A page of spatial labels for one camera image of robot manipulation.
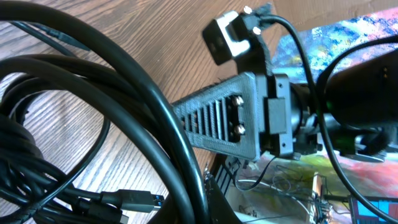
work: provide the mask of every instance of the wood grain surface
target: wood grain surface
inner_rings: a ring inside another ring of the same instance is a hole
[[[233,62],[217,67],[201,31],[214,17],[229,10],[242,11],[267,1],[240,0],[36,0],[67,12],[100,30],[131,54],[173,102],[220,79],[236,74]],[[275,50],[279,28],[266,32]],[[69,47],[80,58],[106,64],[93,52]],[[0,58],[24,54],[58,54],[48,45],[0,23]],[[15,75],[1,83],[1,90]],[[25,126],[35,136],[44,157],[68,172],[98,135],[102,116],[65,91],[51,91],[30,108]],[[195,149],[201,169],[214,154]],[[94,161],[74,181],[75,186],[100,192],[117,189],[150,190],[167,195],[159,176],[142,153],[115,126]],[[16,208],[0,198],[0,215]],[[153,213],[127,212],[130,223],[146,223]]]

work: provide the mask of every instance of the black cable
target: black cable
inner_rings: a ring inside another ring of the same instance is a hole
[[[158,139],[166,152],[169,151],[170,146],[165,144],[167,141],[164,139],[163,135],[159,133],[157,123],[154,121],[154,118],[150,116],[150,113],[147,112],[144,105],[141,105],[139,102],[129,98],[127,95],[112,89],[110,86],[106,86],[105,83],[108,80],[102,83],[97,83],[99,80],[94,78],[93,81],[93,74],[84,74],[78,70],[76,70],[75,73],[79,75],[86,75],[86,78],[90,78],[88,82],[91,82],[91,84],[93,84],[95,87],[102,89],[107,95],[111,96],[118,103],[120,103],[126,110],[128,110],[128,112],[130,112],[141,122],[146,130],[148,130],[154,137]],[[17,80],[17,82],[18,84],[13,85],[14,88],[11,90],[6,90],[2,99],[3,104],[0,105],[0,113],[12,114],[16,113],[18,109],[25,111],[27,109],[26,107],[31,103],[30,96],[39,94],[38,92],[45,90],[60,90],[56,85],[52,85],[45,80],[31,76],[21,77]]]
[[[13,203],[17,204],[18,206],[24,206],[29,203],[29,200],[23,196],[20,196],[18,194],[15,194],[11,192],[8,189],[5,189],[4,187],[0,186],[0,195],[2,198],[12,201]],[[42,211],[39,212],[41,215],[49,216],[49,217],[63,217],[62,220],[67,220],[68,222],[71,222],[72,220],[77,221],[79,223],[94,223],[94,220],[85,218],[85,217],[79,217],[77,215],[73,215],[72,213],[63,213],[60,212],[60,210],[54,208],[54,207],[44,207]]]
[[[335,211],[336,214],[339,214],[339,215],[351,214],[351,212],[337,212],[336,209],[334,208],[334,206],[332,206],[331,208],[333,209],[333,211]]]
[[[49,27],[43,26],[42,24],[32,23],[31,25],[44,31],[47,35],[49,35],[51,37],[55,37],[58,40],[66,43],[66,44],[72,45],[74,47],[78,47],[83,50],[90,51],[90,49],[88,47],[86,47],[84,44],[80,43],[79,41],[77,41],[76,39],[74,39],[73,37],[71,37],[69,35],[66,35],[62,32],[55,30],[55,29],[51,29]]]
[[[261,172],[261,175],[260,175],[260,177],[256,180],[256,182],[255,182],[254,184],[252,184],[250,187],[246,188],[246,189],[241,189],[241,188],[239,188],[238,185],[236,184],[236,176],[237,176],[237,173],[238,173],[238,172],[236,171],[236,172],[234,173],[234,175],[233,175],[233,183],[234,183],[234,186],[235,186],[238,190],[244,191],[244,192],[245,192],[245,191],[250,191],[250,190],[255,189],[255,188],[260,184],[262,178],[264,177],[264,174],[267,172],[267,169],[268,169],[268,167],[269,167],[269,164],[271,164],[271,162],[272,162],[274,159],[276,159],[276,157],[273,157],[273,158],[267,163],[266,167],[265,167],[264,170]]]
[[[29,164],[31,167],[35,167],[36,169],[40,169],[41,172],[48,173],[52,177],[56,178],[57,180],[62,180],[65,178],[66,174],[64,174],[61,170],[59,170],[57,167],[54,167],[47,161],[38,161],[37,159],[32,159],[31,157],[25,158],[24,156],[20,156],[20,161],[22,164]],[[37,182],[38,184],[41,184],[44,186],[46,190],[50,190],[54,187],[56,184],[56,180],[48,178],[45,175],[42,175],[40,173],[36,173],[35,171],[32,171],[28,168],[25,168],[23,166],[18,167],[20,171],[22,171],[25,175],[29,176],[32,180]],[[75,189],[74,187],[70,187],[64,190],[66,194],[69,195],[74,195],[74,196],[79,196],[83,198],[89,198],[93,200],[100,200],[101,195],[96,192],[89,192],[81,189]]]
[[[262,18],[262,21],[265,23],[276,22],[276,23],[283,25],[288,30],[289,34],[293,37],[294,42],[296,43],[296,46],[297,46],[300,56],[302,58],[303,67],[305,70],[305,76],[307,78],[308,87],[310,89],[310,94],[313,98],[315,108],[317,109],[318,122],[320,124],[320,131],[322,134],[324,145],[326,147],[326,151],[328,153],[328,156],[329,156],[329,159],[330,159],[330,162],[331,162],[333,168],[335,169],[338,177],[340,178],[340,180],[342,181],[344,186],[351,192],[352,195],[354,195],[354,197],[356,197],[357,200],[359,200],[367,209],[369,209],[375,215],[377,215],[378,217],[384,219],[385,221],[387,221],[389,223],[398,223],[398,220],[392,218],[388,214],[384,213],[383,211],[381,211],[380,209],[375,207],[368,199],[366,199],[361,193],[359,193],[355,189],[355,187],[351,184],[351,182],[348,180],[347,176],[345,176],[345,174],[340,166],[340,163],[338,162],[336,155],[333,151],[333,145],[331,144],[327,126],[326,126],[326,122],[325,122],[325,117],[323,115],[323,108],[320,104],[320,99],[319,99],[320,97],[318,96],[320,94],[319,94],[319,92],[317,92],[315,83],[312,78],[312,73],[311,73],[310,64],[309,64],[309,61],[307,58],[307,54],[304,51],[303,44],[301,43],[301,40],[300,40],[295,28],[287,20],[285,20],[284,18],[279,17],[279,16],[266,16],[266,17]]]
[[[67,71],[51,65],[47,62],[34,60],[30,58],[14,57],[5,59],[0,62],[0,77],[5,77],[9,73],[24,72],[31,75],[44,78],[56,83],[70,92],[85,100],[91,106],[103,113],[106,117],[121,129],[121,131],[129,137],[136,146],[142,150],[142,153],[152,161],[152,165],[158,172],[159,176],[167,186],[173,199],[176,200],[177,208],[180,210],[180,216],[183,222],[193,222],[193,213],[190,209],[189,197],[186,194],[185,188],[182,184],[180,176],[177,174],[174,167],[171,165],[169,159],[163,153],[159,145],[149,136],[149,134],[141,127],[141,125],[119,104],[113,101],[108,95],[105,95],[99,89],[87,84],[81,78],[68,73]],[[77,166],[79,172],[82,171],[82,166]],[[46,196],[41,198],[36,203],[19,210],[24,220],[30,218],[32,213],[43,207],[45,203],[53,199],[61,192],[78,174],[77,170],[72,170],[55,190],[46,193]],[[13,220],[19,217],[20,214],[9,215],[3,217],[2,220]]]
[[[296,181],[301,181],[301,180],[303,179],[303,174],[300,173],[300,172],[297,171],[297,170],[293,170],[293,169],[290,169],[290,168],[288,168],[288,167],[286,167],[286,166],[282,166],[282,165],[279,165],[279,164],[277,164],[277,165],[275,166],[275,168],[276,168],[277,170],[281,171],[282,173],[284,173],[284,174],[285,174],[286,176],[288,176],[290,179],[293,179],[293,180],[296,180]],[[291,172],[295,172],[296,174],[300,174],[300,178],[299,178],[299,179],[295,179],[295,178],[291,177],[291,176],[290,176],[286,171],[284,171],[283,169],[289,170],[289,171],[291,171]]]
[[[145,70],[120,46],[84,22],[49,7],[28,2],[0,2],[0,20],[27,21],[43,24],[70,35],[105,59],[140,94],[156,118],[159,126],[167,130],[171,155],[185,182],[198,223],[208,223],[207,199],[198,162],[182,128],[181,122],[159,87]]]
[[[5,217],[1,217],[0,221],[2,223],[6,222],[20,222],[23,223],[26,220],[28,220],[31,216],[35,215],[35,213],[38,210],[41,210],[44,205],[52,200],[57,194],[60,193],[61,190],[66,188],[68,185],[71,184],[72,181],[76,179],[76,177],[83,172],[83,170],[86,168],[86,166],[91,162],[91,160],[94,158],[95,154],[99,151],[100,147],[102,146],[104,140],[105,140],[105,133],[108,133],[110,127],[110,122],[107,119],[104,119],[104,124],[103,128],[101,129],[101,132],[99,136],[102,138],[97,139],[97,141],[94,143],[93,147],[87,152],[87,154],[83,157],[83,159],[72,169],[72,171],[67,175],[65,180],[59,184],[55,189],[47,191],[44,197],[42,197],[40,200],[18,210],[17,212],[14,212],[11,215],[7,215]],[[7,158],[7,160],[11,163],[13,162],[22,162],[23,155],[18,155],[12,152],[9,152],[8,150],[0,149],[1,155],[0,157]]]
[[[53,47],[55,50],[58,50],[61,54],[69,56],[69,57],[76,57],[74,53],[72,53],[70,50],[66,49],[64,46],[60,45],[50,37],[47,37],[46,35],[42,34],[41,32],[33,29],[30,25],[23,23],[23,22],[10,22],[10,24],[14,25],[15,27],[18,27],[20,30],[23,30],[24,32],[36,37],[37,39],[41,40],[42,42],[48,44],[49,46]]]

